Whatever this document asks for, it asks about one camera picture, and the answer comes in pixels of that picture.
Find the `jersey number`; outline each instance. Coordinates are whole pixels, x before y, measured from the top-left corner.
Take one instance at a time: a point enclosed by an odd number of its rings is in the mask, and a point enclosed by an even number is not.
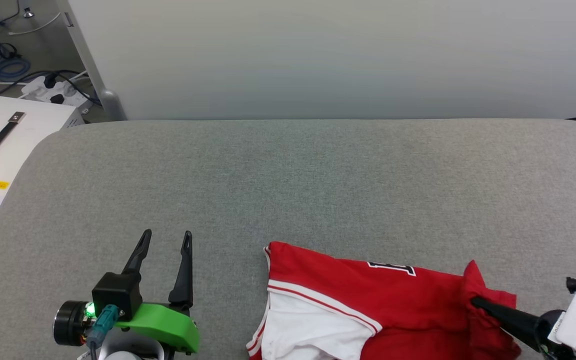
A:
[[[391,269],[396,271],[405,271],[410,276],[417,276],[415,269],[412,266],[407,265],[393,265],[393,264],[383,264],[381,262],[368,261],[368,266],[371,268],[382,268]]]

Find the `white partition panel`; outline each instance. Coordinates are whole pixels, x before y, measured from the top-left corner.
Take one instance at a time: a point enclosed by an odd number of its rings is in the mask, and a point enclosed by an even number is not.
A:
[[[128,119],[576,117],[576,0],[60,1]]]

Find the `cloth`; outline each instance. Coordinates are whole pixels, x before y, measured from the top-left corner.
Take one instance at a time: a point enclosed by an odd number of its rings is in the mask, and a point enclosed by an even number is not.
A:
[[[268,301],[252,360],[513,360],[521,351],[474,297],[514,308],[471,261],[463,276],[336,259],[272,242]]]

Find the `gray felt surface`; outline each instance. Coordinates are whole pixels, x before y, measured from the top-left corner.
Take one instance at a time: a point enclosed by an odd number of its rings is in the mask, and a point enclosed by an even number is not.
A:
[[[246,359],[272,240],[460,274],[519,308],[565,308],[576,274],[576,121],[128,121],[37,146],[0,210],[0,359],[74,359],[55,312],[153,230],[141,293],[164,302],[194,235],[202,360]],[[525,358],[536,359],[537,354]]]

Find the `floor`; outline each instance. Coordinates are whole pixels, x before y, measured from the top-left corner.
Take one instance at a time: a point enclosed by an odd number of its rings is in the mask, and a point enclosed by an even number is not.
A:
[[[41,27],[59,12],[54,0],[32,0],[30,6],[34,18],[26,19],[19,15],[9,20],[7,28],[0,28],[0,42],[13,44],[18,53],[30,61],[30,72],[62,69],[84,71],[82,60],[61,18],[30,34],[8,35],[8,32],[26,32]],[[16,0],[0,0],[0,20],[16,11]],[[77,85],[85,92],[92,92],[92,86],[85,80],[78,82]],[[21,95],[21,86],[16,86],[3,95],[17,98]],[[96,105],[83,117],[90,123],[110,120],[104,110]]]

